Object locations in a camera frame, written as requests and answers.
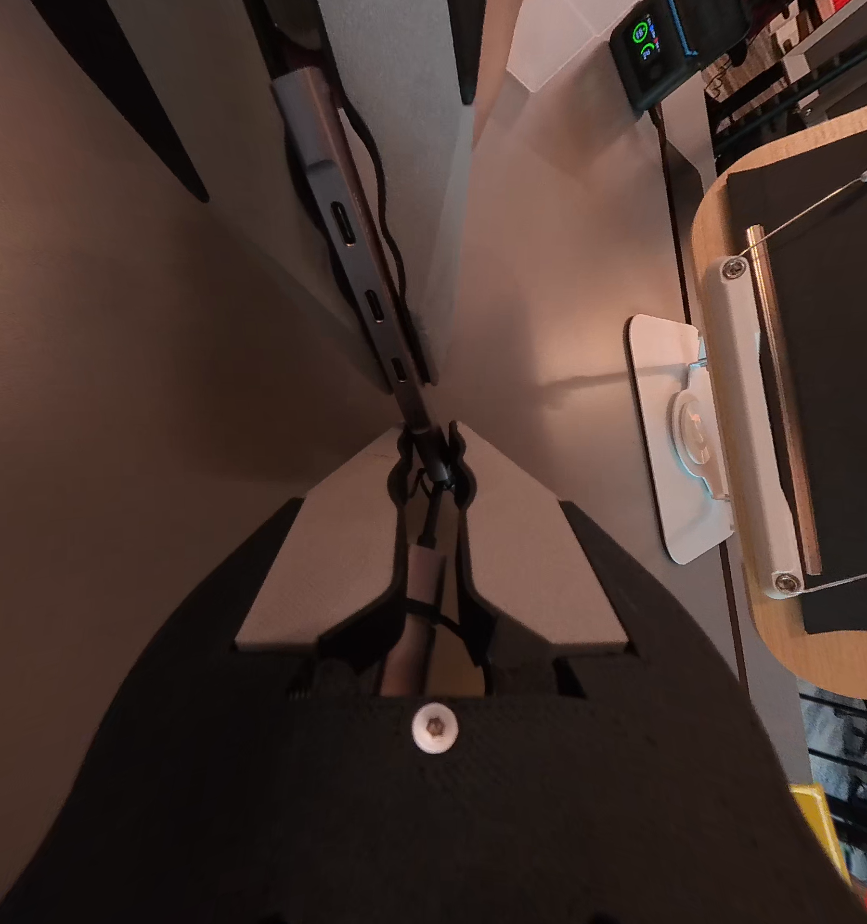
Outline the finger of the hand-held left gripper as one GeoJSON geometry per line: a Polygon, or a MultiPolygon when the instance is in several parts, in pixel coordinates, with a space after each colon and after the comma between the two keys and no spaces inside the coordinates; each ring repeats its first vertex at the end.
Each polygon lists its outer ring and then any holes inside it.
{"type": "Polygon", "coordinates": [[[381,364],[301,202],[243,2],[33,2],[63,50],[326,344],[382,393],[381,364]]]}
{"type": "Polygon", "coordinates": [[[380,221],[426,367],[449,351],[485,2],[322,1],[336,74],[381,168],[380,221]]]}

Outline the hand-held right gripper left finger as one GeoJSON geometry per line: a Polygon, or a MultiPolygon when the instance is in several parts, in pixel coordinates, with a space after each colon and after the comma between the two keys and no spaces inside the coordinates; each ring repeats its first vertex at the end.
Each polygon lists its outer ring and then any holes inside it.
{"type": "Polygon", "coordinates": [[[381,434],[305,496],[234,643],[380,661],[404,630],[408,435],[381,434]]]}

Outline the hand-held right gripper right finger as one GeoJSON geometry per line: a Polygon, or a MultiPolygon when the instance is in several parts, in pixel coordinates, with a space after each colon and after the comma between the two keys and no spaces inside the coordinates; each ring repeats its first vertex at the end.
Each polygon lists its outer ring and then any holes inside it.
{"type": "Polygon", "coordinates": [[[459,624],[470,653],[624,653],[626,631],[563,504],[460,422],[456,476],[459,624]]]}

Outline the dark grey usb hub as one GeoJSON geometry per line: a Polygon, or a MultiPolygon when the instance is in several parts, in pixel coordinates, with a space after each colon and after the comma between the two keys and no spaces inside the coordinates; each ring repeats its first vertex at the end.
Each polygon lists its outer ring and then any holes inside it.
{"type": "Polygon", "coordinates": [[[389,263],[343,122],[323,73],[309,65],[278,76],[272,92],[321,214],[347,293],[404,422],[439,433],[415,363],[389,263]]]}

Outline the clear plastic storage box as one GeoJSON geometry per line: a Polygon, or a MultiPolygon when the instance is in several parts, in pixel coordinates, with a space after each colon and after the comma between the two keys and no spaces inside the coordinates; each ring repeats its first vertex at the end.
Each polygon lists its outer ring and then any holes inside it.
{"type": "Polygon", "coordinates": [[[636,1],[524,1],[506,65],[528,92],[539,91],[582,52],[607,40],[636,1]]]}

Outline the black power station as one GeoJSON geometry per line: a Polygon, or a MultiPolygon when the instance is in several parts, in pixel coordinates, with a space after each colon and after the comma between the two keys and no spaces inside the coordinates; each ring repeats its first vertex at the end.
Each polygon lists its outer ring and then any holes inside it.
{"type": "Polygon", "coordinates": [[[743,40],[751,21],[751,2],[637,2],[608,40],[634,115],[653,109],[743,40]]]}

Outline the metal rod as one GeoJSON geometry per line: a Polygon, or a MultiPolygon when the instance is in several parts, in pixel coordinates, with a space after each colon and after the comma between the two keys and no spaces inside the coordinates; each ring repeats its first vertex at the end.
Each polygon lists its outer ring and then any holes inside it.
{"type": "Polygon", "coordinates": [[[763,225],[745,230],[745,256],[750,259],[754,298],[766,342],[774,381],[782,445],[788,481],[793,490],[791,512],[795,522],[800,562],[809,577],[822,573],[820,540],[809,476],[805,437],[802,431],[792,361],[779,311],[774,270],[763,225]]]}

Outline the round-cornered wooden board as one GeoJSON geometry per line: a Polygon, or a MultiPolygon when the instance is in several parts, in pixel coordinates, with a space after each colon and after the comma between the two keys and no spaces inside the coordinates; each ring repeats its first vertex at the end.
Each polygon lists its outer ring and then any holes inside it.
{"type": "MultiPolygon", "coordinates": [[[[735,239],[731,229],[727,180],[734,173],[762,168],[867,131],[867,105],[806,128],[797,134],[769,142],[743,156],[717,177],[697,209],[692,225],[692,258],[707,333],[717,322],[718,312],[706,293],[705,276],[717,258],[728,255],[735,239]]],[[[794,676],[816,687],[852,699],[867,699],[867,632],[833,632],[810,635],[805,632],[799,604],[778,601],[763,594],[754,574],[751,537],[753,505],[743,487],[742,449],[738,427],[730,407],[730,378],[716,368],[712,373],[716,410],[724,440],[728,478],[732,489],[745,603],[753,630],[763,647],[794,676]]]]}

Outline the black mat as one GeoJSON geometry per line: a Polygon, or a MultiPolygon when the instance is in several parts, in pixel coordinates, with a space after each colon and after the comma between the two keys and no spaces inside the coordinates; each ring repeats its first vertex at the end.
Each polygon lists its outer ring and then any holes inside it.
{"type": "Polygon", "coordinates": [[[795,378],[822,573],[806,633],[867,631],[867,183],[768,242],[795,378]]]}

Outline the yellow box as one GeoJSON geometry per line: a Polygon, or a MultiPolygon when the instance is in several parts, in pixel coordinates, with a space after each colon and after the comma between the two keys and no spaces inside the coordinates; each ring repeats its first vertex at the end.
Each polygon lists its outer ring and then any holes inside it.
{"type": "Polygon", "coordinates": [[[824,789],[818,783],[791,783],[788,788],[826,858],[844,883],[852,886],[824,789]]]}

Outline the cluttered metal shelf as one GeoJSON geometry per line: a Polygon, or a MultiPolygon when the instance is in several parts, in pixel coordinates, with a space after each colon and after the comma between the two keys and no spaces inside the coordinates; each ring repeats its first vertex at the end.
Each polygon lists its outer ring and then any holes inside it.
{"type": "Polygon", "coordinates": [[[789,2],[704,73],[717,172],[743,154],[867,105],[867,1],[789,2]]]}

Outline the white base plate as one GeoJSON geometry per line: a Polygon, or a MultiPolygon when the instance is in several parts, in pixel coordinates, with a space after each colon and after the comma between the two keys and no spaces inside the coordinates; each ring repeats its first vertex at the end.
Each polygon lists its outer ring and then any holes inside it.
{"type": "Polygon", "coordinates": [[[705,343],[693,325],[638,314],[626,346],[662,543],[687,565],[734,533],[705,343]]]}

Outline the white bracket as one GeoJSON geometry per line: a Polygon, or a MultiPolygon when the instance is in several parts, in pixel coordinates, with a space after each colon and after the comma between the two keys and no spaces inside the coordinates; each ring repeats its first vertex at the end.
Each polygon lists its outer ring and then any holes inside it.
{"type": "Polygon", "coordinates": [[[785,601],[808,592],[791,511],[793,490],[779,427],[774,381],[754,298],[751,262],[724,256],[705,276],[718,319],[708,333],[713,371],[730,378],[729,399],[741,438],[738,486],[752,502],[756,580],[767,597],[785,601]]]}

